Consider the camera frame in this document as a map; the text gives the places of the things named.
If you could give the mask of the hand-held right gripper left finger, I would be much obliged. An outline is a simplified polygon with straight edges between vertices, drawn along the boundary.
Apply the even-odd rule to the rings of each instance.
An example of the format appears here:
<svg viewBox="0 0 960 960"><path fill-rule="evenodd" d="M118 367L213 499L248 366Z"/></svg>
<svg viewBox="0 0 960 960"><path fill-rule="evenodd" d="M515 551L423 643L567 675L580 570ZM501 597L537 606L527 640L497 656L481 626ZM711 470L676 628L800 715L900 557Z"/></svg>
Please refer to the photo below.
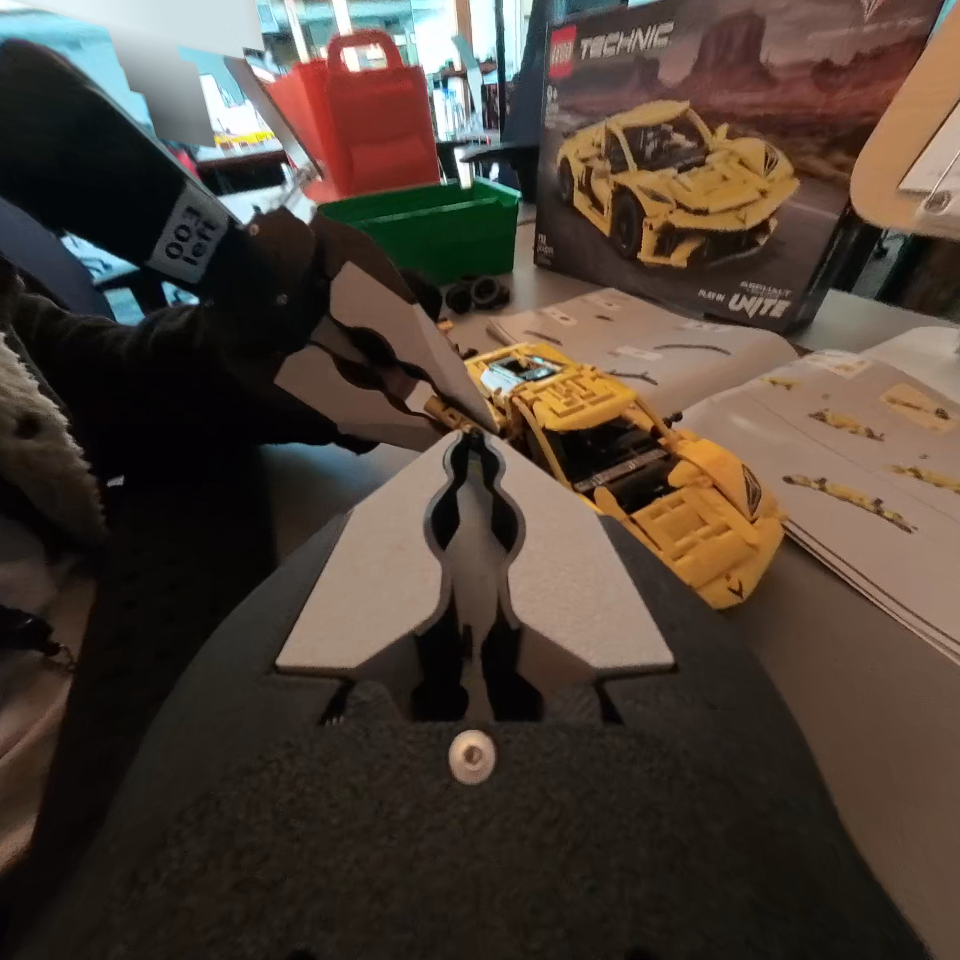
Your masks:
<svg viewBox="0 0 960 960"><path fill-rule="evenodd" d="M450 601L428 512L450 488L447 434L347 516L274 666L280 673L420 673L417 635Z"/></svg>

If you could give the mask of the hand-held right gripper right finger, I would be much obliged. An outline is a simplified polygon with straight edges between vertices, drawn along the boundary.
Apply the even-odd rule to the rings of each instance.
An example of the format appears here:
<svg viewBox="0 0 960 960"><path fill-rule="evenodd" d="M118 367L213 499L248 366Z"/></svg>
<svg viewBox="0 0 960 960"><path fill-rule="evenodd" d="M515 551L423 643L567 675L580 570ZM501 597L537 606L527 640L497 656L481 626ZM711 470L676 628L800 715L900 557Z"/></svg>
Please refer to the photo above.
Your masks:
<svg viewBox="0 0 960 960"><path fill-rule="evenodd" d="M498 600L515 671L540 694L664 673L675 658L601 516L502 439L484 436Z"/></svg>

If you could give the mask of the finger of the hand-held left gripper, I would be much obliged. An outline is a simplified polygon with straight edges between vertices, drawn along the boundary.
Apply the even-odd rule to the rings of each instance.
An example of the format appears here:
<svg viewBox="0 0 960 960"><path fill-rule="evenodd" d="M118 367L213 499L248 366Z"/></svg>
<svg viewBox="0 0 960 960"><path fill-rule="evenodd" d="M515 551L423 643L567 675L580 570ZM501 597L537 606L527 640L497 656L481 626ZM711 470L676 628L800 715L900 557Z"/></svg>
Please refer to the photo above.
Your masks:
<svg viewBox="0 0 960 960"><path fill-rule="evenodd" d="M498 432L465 362L418 301L346 261L330 282L329 315L368 359L430 383L439 399L475 425Z"/></svg>
<svg viewBox="0 0 960 960"><path fill-rule="evenodd" d="M447 433L378 387L354 383L336 361L323 348L306 346L284 359L273 383L354 439L424 452Z"/></svg>

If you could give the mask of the yellow brick toy car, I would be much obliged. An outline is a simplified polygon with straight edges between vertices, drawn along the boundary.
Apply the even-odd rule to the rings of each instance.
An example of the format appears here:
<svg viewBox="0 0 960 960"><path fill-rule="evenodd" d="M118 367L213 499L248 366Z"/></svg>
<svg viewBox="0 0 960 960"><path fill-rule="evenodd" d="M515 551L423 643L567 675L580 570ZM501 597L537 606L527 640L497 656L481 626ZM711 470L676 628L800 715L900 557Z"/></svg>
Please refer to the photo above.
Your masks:
<svg viewBox="0 0 960 960"><path fill-rule="evenodd" d="M786 513L735 454L545 342L464 365L516 452L621 524L714 610L752 595L783 542Z"/></svg>

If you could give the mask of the person's left forearm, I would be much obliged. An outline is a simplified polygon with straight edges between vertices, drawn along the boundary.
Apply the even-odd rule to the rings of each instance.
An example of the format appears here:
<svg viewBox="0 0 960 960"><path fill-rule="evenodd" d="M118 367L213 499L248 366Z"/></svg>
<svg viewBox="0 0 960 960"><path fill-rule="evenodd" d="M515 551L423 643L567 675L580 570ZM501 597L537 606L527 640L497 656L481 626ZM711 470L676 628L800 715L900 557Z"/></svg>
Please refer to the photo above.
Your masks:
<svg viewBox="0 0 960 960"><path fill-rule="evenodd" d="M126 326L15 293L8 319L97 453L141 443L223 450L300 444L356 454L377 447L341 433L270 374L264 386L237 376L210 340L200 307L167 308Z"/></svg>

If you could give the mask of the grey desk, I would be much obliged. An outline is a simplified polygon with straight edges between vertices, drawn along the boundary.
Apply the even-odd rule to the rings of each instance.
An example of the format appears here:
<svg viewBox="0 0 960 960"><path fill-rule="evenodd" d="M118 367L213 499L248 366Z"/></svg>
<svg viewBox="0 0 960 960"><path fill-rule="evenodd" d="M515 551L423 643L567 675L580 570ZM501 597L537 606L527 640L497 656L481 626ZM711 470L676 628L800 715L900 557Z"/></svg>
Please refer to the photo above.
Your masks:
<svg viewBox="0 0 960 960"><path fill-rule="evenodd" d="M513 312L594 285L533 262L532 207L521 208ZM944 322L830 291L798 349L861 353ZM268 446L276 554L284 560L333 516L404 468L386 446ZM728 615L777 686L811 747L845 827L935 958L959 955L958 663L865 599L789 541L744 606Z"/></svg>

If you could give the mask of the stack of black toy wheels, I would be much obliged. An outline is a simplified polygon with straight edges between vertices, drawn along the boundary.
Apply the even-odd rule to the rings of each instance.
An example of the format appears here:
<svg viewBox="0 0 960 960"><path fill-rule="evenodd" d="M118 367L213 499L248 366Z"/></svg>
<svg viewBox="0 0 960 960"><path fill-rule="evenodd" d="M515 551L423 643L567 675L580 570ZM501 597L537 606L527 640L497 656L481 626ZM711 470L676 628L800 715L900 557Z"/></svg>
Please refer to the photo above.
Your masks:
<svg viewBox="0 0 960 960"><path fill-rule="evenodd" d="M462 278L443 294L444 306L457 316L473 311L496 311L510 305L511 301L509 287L490 275Z"/></svg>

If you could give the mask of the green plastic bin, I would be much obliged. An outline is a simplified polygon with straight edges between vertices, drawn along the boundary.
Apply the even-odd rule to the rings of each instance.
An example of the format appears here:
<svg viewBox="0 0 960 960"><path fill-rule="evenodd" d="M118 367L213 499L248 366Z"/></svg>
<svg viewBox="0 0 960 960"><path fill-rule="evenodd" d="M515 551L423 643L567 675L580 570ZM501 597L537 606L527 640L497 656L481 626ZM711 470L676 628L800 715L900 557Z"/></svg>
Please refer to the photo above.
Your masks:
<svg viewBox="0 0 960 960"><path fill-rule="evenodd" d="M369 236L399 268L437 286L514 268L522 195L478 177L323 202L318 212Z"/></svg>

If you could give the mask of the open instruction booklet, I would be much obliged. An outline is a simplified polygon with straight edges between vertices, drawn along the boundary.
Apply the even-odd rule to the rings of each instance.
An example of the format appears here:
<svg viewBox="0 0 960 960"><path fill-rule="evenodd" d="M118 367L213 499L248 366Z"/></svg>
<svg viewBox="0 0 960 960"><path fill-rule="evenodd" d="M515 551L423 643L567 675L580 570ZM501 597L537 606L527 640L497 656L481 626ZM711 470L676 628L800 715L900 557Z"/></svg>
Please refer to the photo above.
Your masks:
<svg viewBox="0 0 960 960"><path fill-rule="evenodd" d="M686 318L603 289L487 324L614 375L729 450L789 536L955 662L958 402L861 352L800 354L762 329Z"/></svg>

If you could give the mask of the cream hoodie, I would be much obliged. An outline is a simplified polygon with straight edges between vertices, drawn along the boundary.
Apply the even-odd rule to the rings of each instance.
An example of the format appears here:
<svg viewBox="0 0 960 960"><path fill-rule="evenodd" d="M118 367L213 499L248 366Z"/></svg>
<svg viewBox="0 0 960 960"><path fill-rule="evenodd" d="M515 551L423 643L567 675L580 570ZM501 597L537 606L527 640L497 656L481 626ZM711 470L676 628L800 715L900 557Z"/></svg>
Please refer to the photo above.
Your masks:
<svg viewBox="0 0 960 960"><path fill-rule="evenodd" d="M78 657L94 597L94 582L73 558L50 560L32 531L2 519L2 606L38 615L51 627L52 641ZM2 875L27 856L71 684L58 656L2 650Z"/></svg>

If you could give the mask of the dark toy car box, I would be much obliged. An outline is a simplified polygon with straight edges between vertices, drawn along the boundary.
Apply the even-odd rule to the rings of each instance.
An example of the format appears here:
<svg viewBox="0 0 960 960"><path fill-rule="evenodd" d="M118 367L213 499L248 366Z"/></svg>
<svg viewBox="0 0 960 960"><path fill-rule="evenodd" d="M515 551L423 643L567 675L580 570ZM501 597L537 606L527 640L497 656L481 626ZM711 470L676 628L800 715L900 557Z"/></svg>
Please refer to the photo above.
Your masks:
<svg viewBox="0 0 960 960"><path fill-rule="evenodd" d="M534 263L693 318L808 322L944 2L612 2L538 44Z"/></svg>

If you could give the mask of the wooden instruction board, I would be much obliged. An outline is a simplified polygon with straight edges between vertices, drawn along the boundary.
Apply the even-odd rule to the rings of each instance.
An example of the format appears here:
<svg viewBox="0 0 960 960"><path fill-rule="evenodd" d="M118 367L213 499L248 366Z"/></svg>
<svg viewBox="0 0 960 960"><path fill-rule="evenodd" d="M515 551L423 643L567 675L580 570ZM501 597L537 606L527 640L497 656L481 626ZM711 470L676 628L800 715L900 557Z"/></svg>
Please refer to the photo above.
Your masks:
<svg viewBox="0 0 960 960"><path fill-rule="evenodd" d="M958 240L958 219L924 217L919 193L901 184L946 122L959 96L959 10L954 5L885 110L851 175L849 198L866 223L885 230Z"/></svg>

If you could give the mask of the black drawcord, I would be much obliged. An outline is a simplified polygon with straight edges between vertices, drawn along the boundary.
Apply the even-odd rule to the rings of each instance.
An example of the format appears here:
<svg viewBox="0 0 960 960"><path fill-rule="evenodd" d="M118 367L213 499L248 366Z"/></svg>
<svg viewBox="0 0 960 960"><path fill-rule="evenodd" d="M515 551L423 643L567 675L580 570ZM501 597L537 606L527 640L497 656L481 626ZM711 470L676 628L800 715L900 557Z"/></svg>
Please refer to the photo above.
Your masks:
<svg viewBox="0 0 960 960"><path fill-rule="evenodd" d="M53 629L42 617L17 607L1 606L2 654L30 653L72 672L77 661L69 648L53 638Z"/></svg>

